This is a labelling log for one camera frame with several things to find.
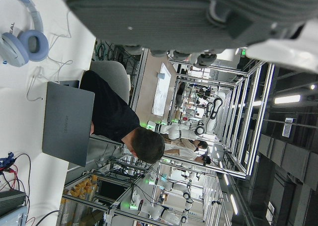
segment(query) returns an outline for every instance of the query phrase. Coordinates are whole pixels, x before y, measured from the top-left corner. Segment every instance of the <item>light blue headphones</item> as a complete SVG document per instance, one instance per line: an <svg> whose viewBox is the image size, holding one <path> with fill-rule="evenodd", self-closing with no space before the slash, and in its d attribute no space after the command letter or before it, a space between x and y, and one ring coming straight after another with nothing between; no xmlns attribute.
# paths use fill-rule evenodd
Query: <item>light blue headphones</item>
<svg viewBox="0 0 318 226"><path fill-rule="evenodd" d="M30 61L42 61L49 53L49 43L43 34L40 13L31 0L19 0L30 11L35 30L28 30L16 38L11 33L3 33L0 38L0 55L10 65L20 67Z"/></svg>

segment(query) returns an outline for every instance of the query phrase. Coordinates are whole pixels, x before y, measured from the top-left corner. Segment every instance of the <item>white desk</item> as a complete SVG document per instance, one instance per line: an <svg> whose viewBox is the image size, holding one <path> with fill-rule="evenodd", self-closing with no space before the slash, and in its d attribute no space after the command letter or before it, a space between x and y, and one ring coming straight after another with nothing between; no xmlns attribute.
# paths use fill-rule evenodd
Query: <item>white desk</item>
<svg viewBox="0 0 318 226"><path fill-rule="evenodd" d="M41 13L44 34L47 36L49 44L55 38L53 33L67 34L66 13L68 9L61 0L33 0L33 2ZM51 58L58 61L74 61L72 65L62 68L60 80L80 79L82 71L89 69L95 42L95 37L72 13L69 14L69 21L72 38L59 38L49 54ZM4 66L2 61L0 65L2 68L6 68L8 76L19 71L15 67ZM68 162L42 153L46 80L37 79L29 95L30 98L41 96L43 100L30 102L26 99L26 92L37 66L42 66L45 69L45 76L49 78L59 68L56 63L48 59L41 62L29 62L22 67L26 68L25 73L27 74L21 75L20 78L15 74L11 75L13 81L23 81L25 78L26 83L22 84L22 88L0 87L0 157L7 157L7 153L10 151L15 156L20 153L30 155L32 164L30 176L31 207L28 218L35 217L35 224L48 212L59 209L68 168ZM28 192L28 159L26 156L21 156L15 164L19 168L18 177ZM6 176L8 180L13 178L13 174L6 174ZM0 180L1 187L4 182L2 176ZM52 214L43 221L42 225L54 226L56 218L57 214Z"/></svg>

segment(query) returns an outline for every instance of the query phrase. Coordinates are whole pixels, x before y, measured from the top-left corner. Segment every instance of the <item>laptop lid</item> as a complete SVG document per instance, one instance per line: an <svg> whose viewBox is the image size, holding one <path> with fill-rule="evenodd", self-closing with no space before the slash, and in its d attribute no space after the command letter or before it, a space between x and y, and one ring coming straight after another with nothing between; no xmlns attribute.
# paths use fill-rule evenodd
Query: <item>laptop lid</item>
<svg viewBox="0 0 318 226"><path fill-rule="evenodd" d="M85 166L94 93L47 82L42 151Z"/></svg>

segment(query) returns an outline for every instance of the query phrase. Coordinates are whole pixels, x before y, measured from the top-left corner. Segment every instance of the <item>black t-shirt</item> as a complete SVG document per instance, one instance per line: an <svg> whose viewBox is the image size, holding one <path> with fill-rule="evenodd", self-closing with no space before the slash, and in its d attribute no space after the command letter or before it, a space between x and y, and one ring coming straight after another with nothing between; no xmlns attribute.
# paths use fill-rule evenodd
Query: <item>black t-shirt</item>
<svg viewBox="0 0 318 226"><path fill-rule="evenodd" d="M95 135L121 142L128 133L140 127L136 113L94 71L84 73L79 88L95 93L92 115Z"/></svg>

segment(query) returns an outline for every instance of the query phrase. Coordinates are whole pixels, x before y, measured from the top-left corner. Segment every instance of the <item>floor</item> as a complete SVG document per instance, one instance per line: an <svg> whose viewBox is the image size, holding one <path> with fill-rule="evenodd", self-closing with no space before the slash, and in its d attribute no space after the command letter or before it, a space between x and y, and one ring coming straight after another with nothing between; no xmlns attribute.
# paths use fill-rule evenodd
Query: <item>floor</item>
<svg viewBox="0 0 318 226"><path fill-rule="evenodd" d="M171 74L169 91L165 103L164 115L158 116L152 113L155 92L157 88L157 74L160 72L161 64L164 63ZM146 68L142 81L141 91L138 99L136 114L143 125L149 120L153 122L166 121L169 114L170 103L174 92L176 71L168 61L168 57L153 57L150 53L147 56Z"/></svg>

